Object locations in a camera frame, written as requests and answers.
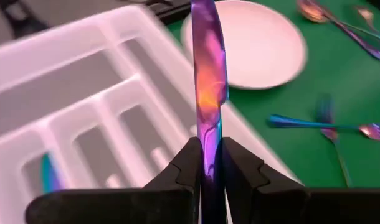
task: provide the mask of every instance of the table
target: table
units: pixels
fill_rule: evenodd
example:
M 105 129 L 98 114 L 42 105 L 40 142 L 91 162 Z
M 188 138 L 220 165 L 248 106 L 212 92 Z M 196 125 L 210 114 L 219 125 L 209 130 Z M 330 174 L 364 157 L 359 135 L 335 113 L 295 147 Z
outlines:
M 308 61 L 300 76 L 287 85 L 254 91 L 230 88 L 230 100 L 306 186 L 345 187 L 335 149 L 319 131 L 272 129 L 265 121 L 272 113 L 311 120 L 319 96 L 330 93 L 335 100 L 337 123 L 380 123 L 380 62 L 333 24 L 314 24 L 302 18 L 295 0 L 255 2 L 281 12 L 298 26 L 308 45 Z M 350 6 L 368 6 L 380 29 L 380 11 L 365 1 L 321 3 L 340 19 L 356 25 L 363 22 Z M 182 21 L 168 26 L 178 40 L 181 24 Z M 357 132 L 341 132 L 338 149 L 353 187 L 380 187 L 380 142 Z

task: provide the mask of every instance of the plastic cutlery organizer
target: plastic cutlery organizer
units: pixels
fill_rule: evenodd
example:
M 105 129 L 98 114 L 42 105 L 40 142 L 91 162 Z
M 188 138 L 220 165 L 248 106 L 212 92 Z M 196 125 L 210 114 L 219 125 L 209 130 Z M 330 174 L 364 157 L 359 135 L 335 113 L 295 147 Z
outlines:
M 0 224 L 61 188 L 141 187 L 196 133 L 192 65 L 127 6 L 0 47 Z M 223 132 L 290 171 L 230 103 Z

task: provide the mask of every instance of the white plate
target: white plate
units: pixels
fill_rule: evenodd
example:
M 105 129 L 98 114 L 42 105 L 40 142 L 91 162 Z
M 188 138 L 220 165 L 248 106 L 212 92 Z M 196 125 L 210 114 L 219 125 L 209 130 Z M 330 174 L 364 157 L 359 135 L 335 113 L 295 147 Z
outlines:
M 306 62 L 306 44 L 297 27 L 280 13 L 248 1 L 216 2 L 226 48 L 229 84 L 264 89 L 293 80 Z M 192 57 L 191 16 L 181 29 Z

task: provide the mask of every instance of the green tablecloth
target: green tablecloth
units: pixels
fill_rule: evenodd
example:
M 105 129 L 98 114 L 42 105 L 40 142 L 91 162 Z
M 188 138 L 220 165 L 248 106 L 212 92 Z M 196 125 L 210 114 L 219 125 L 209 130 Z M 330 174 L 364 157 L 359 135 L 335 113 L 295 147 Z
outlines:
M 300 76 L 287 85 L 254 91 L 230 88 L 230 100 L 305 185 L 344 187 L 335 149 L 318 130 L 272 129 L 265 121 L 272 113 L 311 120 L 316 100 L 322 93 L 330 93 L 335 101 L 337 123 L 380 123 L 380 62 L 333 24 L 306 21 L 297 12 L 295 0 L 255 2 L 281 12 L 298 26 L 307 42 L 308 61 Z M 359 21 L 351 4 L 368 6 L 380 29 L 380 11 L 365 1 L 321 2 L 340 19 L 353 24 Z M 181 24 L 168 27 L 178 40 Z M 343 132 L 338 149 L 354 187 L 380 187 L 379 141 L 357 132 Z

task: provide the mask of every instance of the iridescent knife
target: iridescent knife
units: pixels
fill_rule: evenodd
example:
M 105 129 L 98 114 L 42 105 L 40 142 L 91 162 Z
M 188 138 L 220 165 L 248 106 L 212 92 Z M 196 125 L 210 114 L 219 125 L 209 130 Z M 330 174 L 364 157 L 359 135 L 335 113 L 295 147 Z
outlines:
M 191 0 L 197 135 L 204 151 L 201 179 L 203 224 L 226 223 L 222 177 L 221 105 L 228 98 L 221 23 L 213 0 Z

